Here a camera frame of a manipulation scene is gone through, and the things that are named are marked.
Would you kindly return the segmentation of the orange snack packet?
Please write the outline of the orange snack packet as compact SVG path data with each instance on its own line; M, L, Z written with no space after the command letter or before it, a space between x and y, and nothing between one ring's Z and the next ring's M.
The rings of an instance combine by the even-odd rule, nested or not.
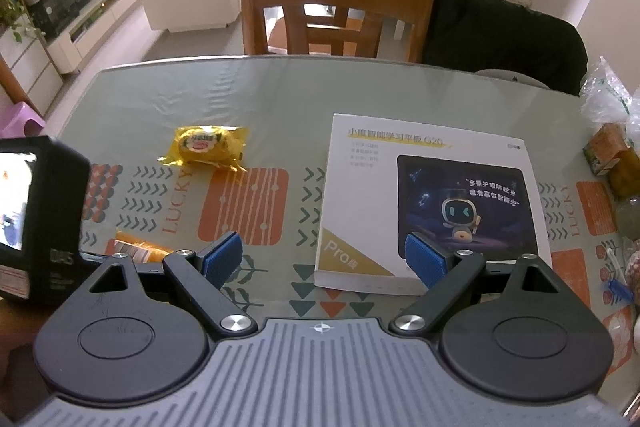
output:
M114 239L107 242L105 254L113 256L118 253L127 254L134 259L134 263L151 263L161 262L163 257L171 253L171 249L139 239L126 232L117 231Z

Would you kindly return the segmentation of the yellow snack packet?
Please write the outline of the yellow snack packet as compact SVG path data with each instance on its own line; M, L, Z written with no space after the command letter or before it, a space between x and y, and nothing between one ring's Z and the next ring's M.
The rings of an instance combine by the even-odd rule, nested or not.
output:
M245 127L186 126L175 130L167 153L158 158L164 166L198 164L233 172L243 171L244 148L250 130Z

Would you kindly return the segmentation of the purple plastic stool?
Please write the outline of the purple plastic stool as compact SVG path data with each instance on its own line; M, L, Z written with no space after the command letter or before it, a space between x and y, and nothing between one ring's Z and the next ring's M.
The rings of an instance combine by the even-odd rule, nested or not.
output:
M43 118L25 102L18 102L1 111L0 138L30 138L40 135L46 127Z

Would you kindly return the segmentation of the white tablet product box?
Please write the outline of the white tablet product box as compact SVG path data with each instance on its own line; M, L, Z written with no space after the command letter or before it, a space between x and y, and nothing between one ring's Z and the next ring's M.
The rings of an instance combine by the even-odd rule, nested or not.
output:
M510 265L551 251L525 143L418 122L336 114L332 120L314 283L417 296L406 247L418 233L446 251Z

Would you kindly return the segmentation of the patterned tablecloth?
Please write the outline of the patterned tablecloth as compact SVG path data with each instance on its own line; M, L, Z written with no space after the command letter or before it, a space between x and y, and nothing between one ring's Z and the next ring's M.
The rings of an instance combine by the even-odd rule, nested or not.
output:
M244 260L228 296L266 317L379 317L400 296L314 285L332 119L354 114L513 136L533 164L552 261L610 330L615 355L601 397L626 409L639 390L634 309L606 287L623 248L604 183L582 147L591 128L574 96L450 70L319 57L212 57L100 72L60 107L54 131L94 166L81 244L103 251L117 231L196 248L237 231ZM175 130L245 127L243 171L164 166Z

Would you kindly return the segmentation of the white tv cabinet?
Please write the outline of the white tv cabinet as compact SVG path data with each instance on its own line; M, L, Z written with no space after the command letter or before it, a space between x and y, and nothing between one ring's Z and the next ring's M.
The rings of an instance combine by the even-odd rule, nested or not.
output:
M90 0L57 37L47 52L61 75L79 72L98 47L140 0Z

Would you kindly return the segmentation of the blue white small brush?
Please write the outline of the blue white small brush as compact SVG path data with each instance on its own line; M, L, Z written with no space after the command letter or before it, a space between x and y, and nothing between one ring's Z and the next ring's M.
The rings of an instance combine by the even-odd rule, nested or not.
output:
M613 265L613 271L608 276L606 287L613 296L613 303L634 303L634 293L628 287L625 272L611 247L605 248L606 259Z

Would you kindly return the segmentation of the green potted plant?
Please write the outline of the green potted plant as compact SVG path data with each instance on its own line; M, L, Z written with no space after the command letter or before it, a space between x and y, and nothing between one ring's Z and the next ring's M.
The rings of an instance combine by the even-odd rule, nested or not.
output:
M8 32L16 42L39 37L39 30L30 20L23 0L0 0L0 16L1 33Z

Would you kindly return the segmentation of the bag of nuts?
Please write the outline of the bag of nuts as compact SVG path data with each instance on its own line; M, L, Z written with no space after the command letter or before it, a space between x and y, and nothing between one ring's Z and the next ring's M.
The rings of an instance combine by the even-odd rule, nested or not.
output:
M636 239L623 238L623 257L625 260L625 281L634 297L634 303L640 300L640 246Z

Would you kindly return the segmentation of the orange green carton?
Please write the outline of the orange green carton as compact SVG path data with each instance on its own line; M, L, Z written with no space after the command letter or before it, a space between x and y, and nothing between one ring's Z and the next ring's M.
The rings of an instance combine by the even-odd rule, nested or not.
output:
M591 172L605 176L629 150L624 128L621 124L602 124L582 149Z

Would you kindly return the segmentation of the clear plastic bag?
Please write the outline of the clear plastic bag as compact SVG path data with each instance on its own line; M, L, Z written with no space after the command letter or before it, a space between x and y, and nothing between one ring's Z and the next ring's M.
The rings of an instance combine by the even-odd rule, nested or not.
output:
M594 130L617 124L627 144L639 150L639 89L630 94L603 56L588 67L579 98L580 113Z

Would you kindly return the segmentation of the black chair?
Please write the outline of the black chair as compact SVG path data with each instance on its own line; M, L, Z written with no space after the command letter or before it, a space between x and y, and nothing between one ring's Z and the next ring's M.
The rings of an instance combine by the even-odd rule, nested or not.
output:
M421 63L460 72L518 72L553 91L576 95L588 54L572 24L526 6L434 0Z

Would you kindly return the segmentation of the wooden chair near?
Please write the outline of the wooden chair near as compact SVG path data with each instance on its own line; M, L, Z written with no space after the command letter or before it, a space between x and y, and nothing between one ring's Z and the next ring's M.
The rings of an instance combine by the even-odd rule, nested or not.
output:
M406 61L421 62L434 0L242 0L243 43L248 55L270 52L265 10L283 12L286 52L311 54L313 46L327 46L334 56L378 56L384 20L411 27Z

